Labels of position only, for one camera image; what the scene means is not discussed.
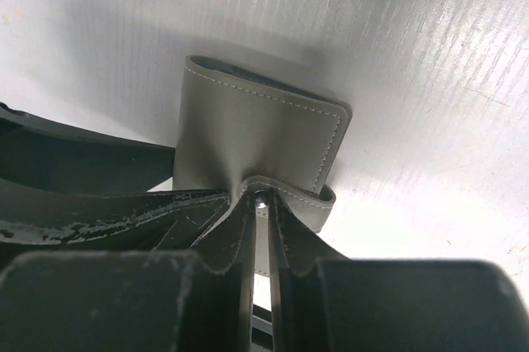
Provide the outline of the grey leather card holder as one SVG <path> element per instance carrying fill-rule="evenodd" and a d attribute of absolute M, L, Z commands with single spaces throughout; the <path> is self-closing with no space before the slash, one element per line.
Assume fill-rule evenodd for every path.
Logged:
<path fill-rule="evenodd" d="M 312 231 L 336 196 L 326 179 L 352 118 L 348 104 L 201 55 L 185 60 L 173 186 L 232 201 L 275 188 Z"/>

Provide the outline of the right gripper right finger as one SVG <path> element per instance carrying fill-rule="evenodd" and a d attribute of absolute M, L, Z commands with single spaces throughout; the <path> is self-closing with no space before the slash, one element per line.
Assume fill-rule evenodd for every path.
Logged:
<path fill-rule="evenodd" d="M 268 200 L 275 350 L 524 350 L 525 308 L 497 265 L 350 259 Z"/>

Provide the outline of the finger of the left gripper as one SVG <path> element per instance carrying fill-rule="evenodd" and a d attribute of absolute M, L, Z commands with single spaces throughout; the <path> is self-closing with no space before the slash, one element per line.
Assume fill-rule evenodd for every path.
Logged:
<path fill-rule="evenodd" d="M 227 209 L 219 190 L 96 197 L 3 180 L 1 266 L 33 250 L 183 250 Z"/>
<path fill-rule="evenodd" d="M 1 178 L 56 193 L 132 195 L 173 177 L 174 148 L 104 135 L 1 104 Z"/>

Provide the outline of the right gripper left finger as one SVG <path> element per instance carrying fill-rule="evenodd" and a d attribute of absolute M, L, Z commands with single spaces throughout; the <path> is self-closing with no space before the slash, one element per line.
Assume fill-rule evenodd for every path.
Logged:
<path fill-rule="evenodd" d="M 247 351 L 255 200 L 187 250 L 34 252 L 1 274 L 4 351 Z"/>

